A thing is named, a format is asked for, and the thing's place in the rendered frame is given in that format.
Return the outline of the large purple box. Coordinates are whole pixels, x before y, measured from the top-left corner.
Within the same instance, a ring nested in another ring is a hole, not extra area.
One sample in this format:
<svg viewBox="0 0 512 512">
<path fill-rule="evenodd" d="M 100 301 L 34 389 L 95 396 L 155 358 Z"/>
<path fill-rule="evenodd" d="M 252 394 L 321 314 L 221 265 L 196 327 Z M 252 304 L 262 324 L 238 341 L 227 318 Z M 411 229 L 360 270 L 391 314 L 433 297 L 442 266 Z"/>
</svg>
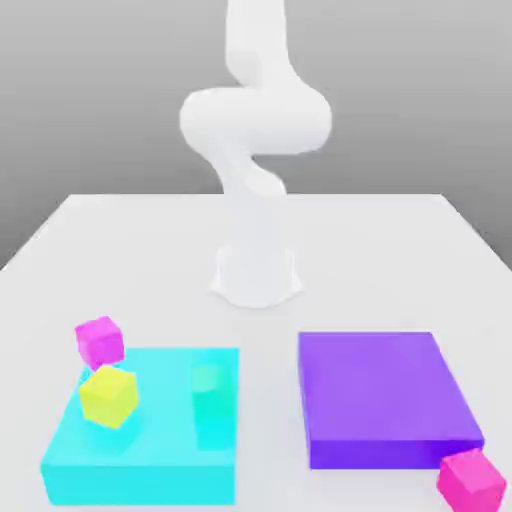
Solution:
<svg viewBox="0 0 512 512">
<path fill-rule="evenodd" d="M 429 332 L 302 332 L 312 469 L 437 469 L 485 439 Z"/>
</svg>

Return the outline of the small pink cube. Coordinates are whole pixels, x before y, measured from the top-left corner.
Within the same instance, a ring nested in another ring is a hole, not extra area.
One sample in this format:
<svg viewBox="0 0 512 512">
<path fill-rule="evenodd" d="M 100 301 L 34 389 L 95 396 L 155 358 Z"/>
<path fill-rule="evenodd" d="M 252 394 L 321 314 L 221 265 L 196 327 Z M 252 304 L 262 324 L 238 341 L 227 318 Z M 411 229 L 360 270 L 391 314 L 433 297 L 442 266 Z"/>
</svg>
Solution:
<svg viewBox="0 0 512 512">
<path fill-rule="evenodd" d="M 507 482 L 481 449 L 441 460 L 437 490 L 453 512 L 498 512 Z"/>
</svg>

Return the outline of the small turquoise cube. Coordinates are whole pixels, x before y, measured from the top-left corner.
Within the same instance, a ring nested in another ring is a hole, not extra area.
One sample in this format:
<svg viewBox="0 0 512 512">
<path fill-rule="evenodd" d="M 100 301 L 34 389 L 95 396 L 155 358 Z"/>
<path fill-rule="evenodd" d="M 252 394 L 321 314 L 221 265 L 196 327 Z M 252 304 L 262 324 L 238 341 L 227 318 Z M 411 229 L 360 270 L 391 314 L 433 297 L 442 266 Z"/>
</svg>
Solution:
<svg viewBox="0 0 512 512">
<path fill-rule="evenodd" d="M 233 449 L 236 400 L 229 368 L 221 363 L 194 365 L 191 395 L 199 448 L 208 451 Z"/>
</svg>

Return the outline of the small magenta cube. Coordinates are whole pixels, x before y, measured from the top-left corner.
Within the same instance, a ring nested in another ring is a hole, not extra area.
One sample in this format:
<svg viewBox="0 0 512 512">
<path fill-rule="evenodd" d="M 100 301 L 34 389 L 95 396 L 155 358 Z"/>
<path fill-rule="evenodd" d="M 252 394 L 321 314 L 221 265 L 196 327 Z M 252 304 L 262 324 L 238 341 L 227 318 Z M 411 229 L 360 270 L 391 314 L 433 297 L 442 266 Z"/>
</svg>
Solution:
<svg viewBox="0 0 512 512">
<path fill-rule="evenodd" d="M 108 316 L 87 321 L 75 328 L 78 351 L 91 371 L 125 358 L 121 329 Z"/>
</svg>

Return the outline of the large cyan box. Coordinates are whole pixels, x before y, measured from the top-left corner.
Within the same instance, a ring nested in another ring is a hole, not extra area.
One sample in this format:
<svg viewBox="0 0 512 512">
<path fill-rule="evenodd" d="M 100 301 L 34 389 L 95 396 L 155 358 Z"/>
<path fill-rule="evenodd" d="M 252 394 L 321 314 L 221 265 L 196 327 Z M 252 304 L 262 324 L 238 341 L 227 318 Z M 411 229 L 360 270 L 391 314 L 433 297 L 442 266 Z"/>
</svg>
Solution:
<svg viewBox="0 0 512 512">
<path fill-rule="evenodd" d="M 230 411 L 195 403 L 193 368 L 217 364 L 230 379 Z M 53 505 L 232 505 L 236 501 L 239 351 L 130 348 L 139 404 L 118 429 L 86 420 L 73 392 L 42 458 Z"/>
</svg>

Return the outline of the small yellow cube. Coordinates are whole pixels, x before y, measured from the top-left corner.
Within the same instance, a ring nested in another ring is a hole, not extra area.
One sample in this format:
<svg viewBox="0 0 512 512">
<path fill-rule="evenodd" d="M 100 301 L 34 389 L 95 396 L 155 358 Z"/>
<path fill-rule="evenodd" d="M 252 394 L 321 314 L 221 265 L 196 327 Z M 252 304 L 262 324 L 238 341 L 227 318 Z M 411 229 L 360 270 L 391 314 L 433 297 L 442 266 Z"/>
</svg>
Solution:
<svg viewBox="0 0 512 512">
<path fill-rule="evenodd" d="M 118 429 L 138 406 L 136 376 L 103 365 L 80 385 L 79 398 L 86 420 Z"/>
</svg>

